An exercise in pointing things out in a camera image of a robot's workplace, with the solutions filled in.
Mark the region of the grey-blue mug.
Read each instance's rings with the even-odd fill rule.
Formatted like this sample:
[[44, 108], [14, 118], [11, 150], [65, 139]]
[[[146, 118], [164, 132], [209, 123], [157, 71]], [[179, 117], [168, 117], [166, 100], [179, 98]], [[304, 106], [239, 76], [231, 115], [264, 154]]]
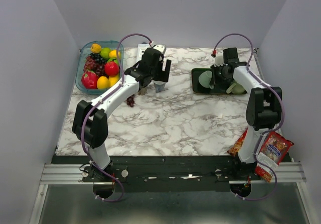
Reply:
[[164, 91], [165, 85], [166, 85], [165, 82], [162, 82], [162, 81], [154, 81], [153, 84], [154, 84], [155, 92], [156, 92], [156, 93], [160, 93], [160, 92]]

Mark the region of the brown mug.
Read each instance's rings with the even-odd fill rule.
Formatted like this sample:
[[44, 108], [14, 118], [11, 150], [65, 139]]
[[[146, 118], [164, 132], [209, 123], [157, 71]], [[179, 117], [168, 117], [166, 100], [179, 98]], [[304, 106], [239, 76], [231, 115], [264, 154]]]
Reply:
[[138, 91], [138, 95], [145, 95], [147, 93], [147, 87], [144, 87]]

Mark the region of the light green mug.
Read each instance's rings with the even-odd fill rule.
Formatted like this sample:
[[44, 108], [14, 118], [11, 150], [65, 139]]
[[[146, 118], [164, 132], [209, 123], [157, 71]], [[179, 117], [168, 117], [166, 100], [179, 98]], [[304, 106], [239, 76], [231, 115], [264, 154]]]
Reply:
[[237, 83], [236, 81], [232, 82], [230, 86], [227, 88], [227, 94], [243, 94], [246, 90], [243, 88], [242, 85]]

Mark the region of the teal green cup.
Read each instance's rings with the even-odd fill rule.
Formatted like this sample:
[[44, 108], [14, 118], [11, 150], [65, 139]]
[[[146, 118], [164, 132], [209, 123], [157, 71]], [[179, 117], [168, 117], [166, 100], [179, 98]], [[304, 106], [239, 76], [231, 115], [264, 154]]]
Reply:
[[215, 84], [211, 83], [212, 75], [212, 71], [205, 71], [201, 73], [198, 78], [199, 84], [204, 88], [214, 89]]

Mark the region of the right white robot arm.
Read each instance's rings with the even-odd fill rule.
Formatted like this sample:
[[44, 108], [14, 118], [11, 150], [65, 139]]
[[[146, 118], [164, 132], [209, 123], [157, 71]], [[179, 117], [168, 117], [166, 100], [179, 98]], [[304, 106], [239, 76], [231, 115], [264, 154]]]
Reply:
[[270, 86], [254, 74], [248, 62], [239, 60], [236, 48], [224, 49], [221, 55], [214, 49], [211, 56], [215, 58], [215, 63], [211, 66], [213, 76], [210, 85], [235, 81], [250, 94], [245, 113], [247, 133], [237, 153], [239, 163], [231, 166], [231, 175], [241, 180], [249, 174], [247, 165], [257, 162], [257, 150], [263, 137], [282, 120], [282, 90]]

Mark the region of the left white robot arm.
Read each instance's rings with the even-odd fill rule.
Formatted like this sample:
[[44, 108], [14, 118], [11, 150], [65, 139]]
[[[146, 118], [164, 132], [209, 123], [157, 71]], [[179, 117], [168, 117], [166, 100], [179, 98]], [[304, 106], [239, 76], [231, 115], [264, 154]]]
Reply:
[[165, 45], [145, 49], [141, 60], [125, 70], [122, 78], [99, 97], [77, 104], [72, 132], [81, 141], [84, 152], [96, 166], [94, 176], [106, 181], [111, 176], [105, 140], [108, 118], [121, 103], [147, 87], [152, 81], [168, 82], [171, 61], [164, 60]]

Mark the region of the white rectangular device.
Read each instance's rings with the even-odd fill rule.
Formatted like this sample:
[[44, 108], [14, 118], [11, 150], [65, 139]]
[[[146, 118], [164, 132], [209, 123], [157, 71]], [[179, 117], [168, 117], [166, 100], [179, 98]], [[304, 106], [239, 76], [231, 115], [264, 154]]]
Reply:
[[149, 44], [138, 44], [137, 47], [137, 55], [136, 55], [136, 62], [140, 61], [142, 59], [142, 55], [146, 51], [147, 48], [149, 48]]

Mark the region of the dark green tray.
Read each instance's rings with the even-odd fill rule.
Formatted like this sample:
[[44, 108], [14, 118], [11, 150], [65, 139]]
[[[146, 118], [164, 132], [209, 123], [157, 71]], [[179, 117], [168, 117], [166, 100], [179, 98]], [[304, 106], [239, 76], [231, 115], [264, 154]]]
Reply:
[[191, 70], [192, 76], [192, 89], [195, 94], [201, 95], [245, 95], [247, 92], [244, 90], [242, 93], [226, 93], [232, 81], [222, 81], [217, 79], [214, 89], [205, 88], [199, 83], [199, 77], [203, 72], [211, 71], [210, 68], [194, 68]]

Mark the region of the dark red grape bunch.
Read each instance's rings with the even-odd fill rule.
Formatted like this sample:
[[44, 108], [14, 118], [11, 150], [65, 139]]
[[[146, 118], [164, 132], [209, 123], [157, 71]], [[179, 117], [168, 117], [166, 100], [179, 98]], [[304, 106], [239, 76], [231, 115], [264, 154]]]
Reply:
[[128, 97], [126, 99], [126, 104], [129, 106], [129, 107], [133, 107], [134, 104], [135, 104], [135, 101], [134, 101], [134, 95]]

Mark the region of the yellow mango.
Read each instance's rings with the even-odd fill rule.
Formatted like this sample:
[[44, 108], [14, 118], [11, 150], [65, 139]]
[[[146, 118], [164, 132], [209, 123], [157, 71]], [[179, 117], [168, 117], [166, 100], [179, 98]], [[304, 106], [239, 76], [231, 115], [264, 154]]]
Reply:
[[117, 51], [117, 50], [112, 50], [109, 52], [109, 58], [110, 59], [114, 59], [114, 58], [119, 58], [121, 59], [121, 52], [120, 51]]

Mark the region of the red apple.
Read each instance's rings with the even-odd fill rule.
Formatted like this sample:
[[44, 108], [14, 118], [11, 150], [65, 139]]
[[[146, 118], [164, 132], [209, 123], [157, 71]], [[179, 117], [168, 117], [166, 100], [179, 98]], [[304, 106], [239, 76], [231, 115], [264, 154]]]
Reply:
[[119, 66], [116, 62], [107, 62], [104, 66], [104, 70], [107, 76], [116, 76], [119, 73]]

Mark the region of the yellow lemon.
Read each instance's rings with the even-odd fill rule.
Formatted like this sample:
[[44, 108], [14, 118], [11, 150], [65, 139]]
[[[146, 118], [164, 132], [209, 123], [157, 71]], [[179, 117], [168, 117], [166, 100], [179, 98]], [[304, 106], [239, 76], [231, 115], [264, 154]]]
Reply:
[[113, 87], [119, 81], [119, 75], [110, 76], [108, 80], [109, 80], [109, 87]]

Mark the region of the orange fruit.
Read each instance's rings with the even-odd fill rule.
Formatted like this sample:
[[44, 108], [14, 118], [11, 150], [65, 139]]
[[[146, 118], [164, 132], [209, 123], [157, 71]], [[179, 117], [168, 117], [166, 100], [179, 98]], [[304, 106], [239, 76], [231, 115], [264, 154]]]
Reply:
[[97, 89], [107, 89], [110, 87], [109, 79], [106, 76], [101, 76], [97, 80]]

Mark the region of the small yellow-brown fruit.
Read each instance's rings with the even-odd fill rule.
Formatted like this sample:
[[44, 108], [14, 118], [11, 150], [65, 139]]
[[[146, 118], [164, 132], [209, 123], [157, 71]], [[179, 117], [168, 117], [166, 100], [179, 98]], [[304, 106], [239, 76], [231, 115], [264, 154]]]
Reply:
[[102, 47], [97, 43], [93, 43], [90, 49], [92, 53], [99, 54], [102, 50]]

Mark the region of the grapes in bin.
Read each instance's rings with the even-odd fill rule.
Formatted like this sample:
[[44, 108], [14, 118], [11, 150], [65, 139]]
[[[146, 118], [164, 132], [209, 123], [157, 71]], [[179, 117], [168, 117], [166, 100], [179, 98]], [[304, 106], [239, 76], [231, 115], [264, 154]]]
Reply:
[[107, 76], [105, 73], [105, 60], [99, 53], [90, 53], [86, 57], [84, 72], [93, 71], [98, 77]]

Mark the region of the pink dragon fruit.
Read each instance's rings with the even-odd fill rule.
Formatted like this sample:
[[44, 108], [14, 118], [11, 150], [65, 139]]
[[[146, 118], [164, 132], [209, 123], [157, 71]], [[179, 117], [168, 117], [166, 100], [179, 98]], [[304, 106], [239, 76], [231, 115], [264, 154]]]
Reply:
[[98, 75], [94, 71], [86, 71], [81, 78], [81, 82], [86, 89], [96, 89]]

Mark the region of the teal plastic fruit bin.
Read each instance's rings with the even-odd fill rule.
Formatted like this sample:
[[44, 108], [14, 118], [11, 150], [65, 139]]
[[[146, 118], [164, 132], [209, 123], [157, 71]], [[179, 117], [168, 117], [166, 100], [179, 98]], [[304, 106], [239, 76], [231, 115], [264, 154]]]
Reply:
[[91, 46], [93, 44], [98, 44], [102, 48], [110, 48], [111, 50], [116, 50], [119, 42], [117, 41], [92, 41], [83, 46], [83, 48], [80, 50], [80, 58], [78, 61], [78, 68], [77, 68], [77, 74], [76, 74], [76, 79], [75, 79], [75, 85], [76, 87], [83, 93], [86, 94], [91, 94], [91, 95], [101, 95], [103, 94], [106, 90], [102, 89], [89, 89], [83, 85], [81, 79], [83, 74], [85, 73], [87, 67], [86, 67], [86, 62], [87, 58], [91, 56]]

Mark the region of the red snack packet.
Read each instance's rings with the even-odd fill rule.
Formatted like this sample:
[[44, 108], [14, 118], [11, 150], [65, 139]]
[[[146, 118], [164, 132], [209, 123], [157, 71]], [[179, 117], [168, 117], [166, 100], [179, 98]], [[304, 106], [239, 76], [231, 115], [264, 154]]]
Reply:
[[234, 143], [234, 145], [227, 150], [227, 153], [229, 155], [231, 155], [233, 157], [235, 157], [237, 155], [237, 153], [239, 152], [239, 150], [241, 149], [241, 147], [242, 147], [242, 145], [244, 143], [247, 131], [248, 131], [248, 129], [246, 128], [245, 131], [243, 132], [243, 134]]

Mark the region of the blue-red snack packet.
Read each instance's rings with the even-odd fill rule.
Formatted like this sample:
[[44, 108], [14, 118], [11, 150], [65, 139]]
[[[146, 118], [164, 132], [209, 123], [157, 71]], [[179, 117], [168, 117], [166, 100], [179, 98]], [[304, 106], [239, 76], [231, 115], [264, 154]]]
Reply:
[[278, 165], [294, 143], [277, 132], [270, 132], [257, 155], [255, 174], [270, 182]]

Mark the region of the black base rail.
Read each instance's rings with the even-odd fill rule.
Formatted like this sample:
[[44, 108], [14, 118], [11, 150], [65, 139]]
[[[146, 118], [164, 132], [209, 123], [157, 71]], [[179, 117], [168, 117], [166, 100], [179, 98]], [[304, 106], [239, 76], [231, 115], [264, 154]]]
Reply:
[[93, 193], [110, 197], [122, 192], [236, 191], [247, 196], [252, 184], [266, 183], [231, 156], [113, 156], [108, 175], [87, 157], [55, 156], [44, 174], [56, 174], [57, 184], [86, 184]]

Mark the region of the aluminium frame rail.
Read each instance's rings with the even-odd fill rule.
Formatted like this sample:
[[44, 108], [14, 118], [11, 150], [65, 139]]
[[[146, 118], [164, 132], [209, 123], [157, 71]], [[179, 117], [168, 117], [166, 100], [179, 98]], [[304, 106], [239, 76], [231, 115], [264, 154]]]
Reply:
[[308, 223], [296, 183], [280, 183], [268, 199], [242, 201], [229, 192], [128, 193], [96, 200], [77, 165], [43, 169], [31, 223]]

